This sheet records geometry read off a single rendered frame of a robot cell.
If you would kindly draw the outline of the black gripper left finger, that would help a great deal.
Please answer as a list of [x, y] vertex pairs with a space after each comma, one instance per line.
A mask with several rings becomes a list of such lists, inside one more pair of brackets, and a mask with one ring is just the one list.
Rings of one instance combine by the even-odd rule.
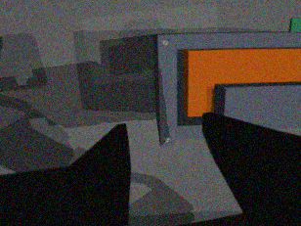
[[0, 226], [128, 226], [130, 177], [121, 123], [70, 166], [0, 175]]

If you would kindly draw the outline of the orange l-shaped part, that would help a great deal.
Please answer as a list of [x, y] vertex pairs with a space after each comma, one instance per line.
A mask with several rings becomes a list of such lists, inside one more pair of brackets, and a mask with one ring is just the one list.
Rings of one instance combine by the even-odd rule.
[[183, 109], [213, 113], [214, 84], [301, 81], [301, 48], [183, 50]]

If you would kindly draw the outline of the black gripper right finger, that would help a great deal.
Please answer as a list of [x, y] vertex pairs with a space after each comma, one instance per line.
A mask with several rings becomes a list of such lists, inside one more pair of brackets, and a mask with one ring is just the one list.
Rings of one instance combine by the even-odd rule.
[[217, 113], [202, 132], [249, 226], [301, 226], [301, 136]]

